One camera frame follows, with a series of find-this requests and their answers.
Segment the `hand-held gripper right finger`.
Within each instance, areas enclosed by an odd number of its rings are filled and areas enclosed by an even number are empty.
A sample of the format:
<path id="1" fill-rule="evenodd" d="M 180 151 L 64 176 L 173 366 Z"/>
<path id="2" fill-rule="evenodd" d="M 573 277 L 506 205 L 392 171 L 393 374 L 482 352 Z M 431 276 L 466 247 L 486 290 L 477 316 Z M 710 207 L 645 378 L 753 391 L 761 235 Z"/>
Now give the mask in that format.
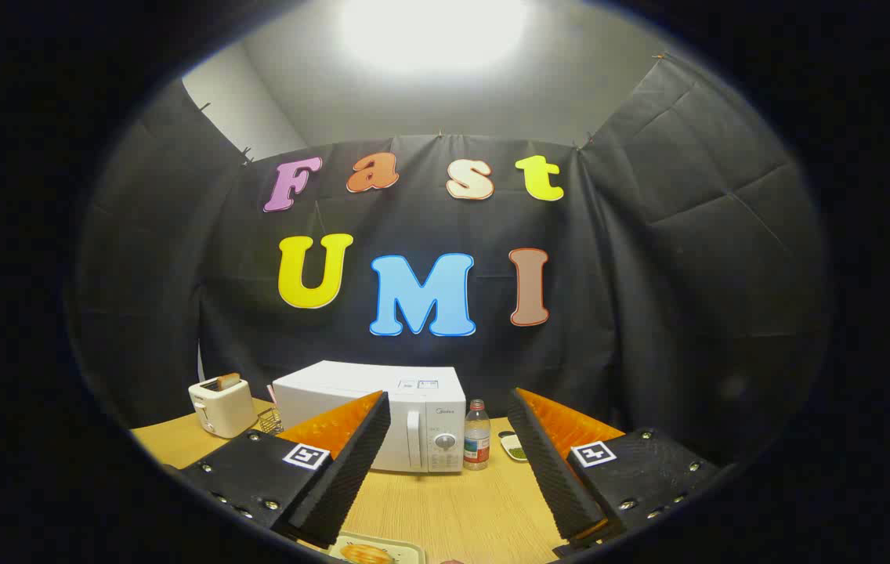
<path id="1" fill-rule="evenodd" d="M 720 472 L 666 432 L 620 431 L 530 390 L 513 389 L 507 418 L 563 539 L 560 558 L 663 521 Z"/>

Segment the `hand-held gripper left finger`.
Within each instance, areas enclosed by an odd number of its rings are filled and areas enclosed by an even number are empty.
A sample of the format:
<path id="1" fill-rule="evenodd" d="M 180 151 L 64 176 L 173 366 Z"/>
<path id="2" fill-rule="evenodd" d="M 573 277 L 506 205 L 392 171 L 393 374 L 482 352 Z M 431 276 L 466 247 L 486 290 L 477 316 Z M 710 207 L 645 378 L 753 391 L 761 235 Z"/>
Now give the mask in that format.
<path id="1" fill-rule="evenodd" d="M 378 390 L 270 435 L 242 432 L 179 470 L 216 507 L 294 541 L 337 541 L 391 424 Z"/>

